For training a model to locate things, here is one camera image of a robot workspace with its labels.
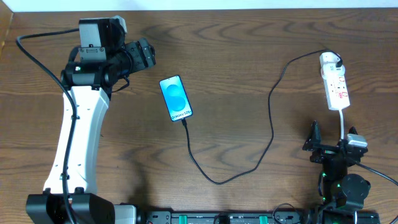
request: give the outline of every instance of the power strip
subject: power strip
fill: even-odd
[[[344,65],[336,67],[340,58],[332,52],[320,56],[321,75],[325,84],[326,98],[329,110],[342,110],[349,106],[348,90],[344,74]]]

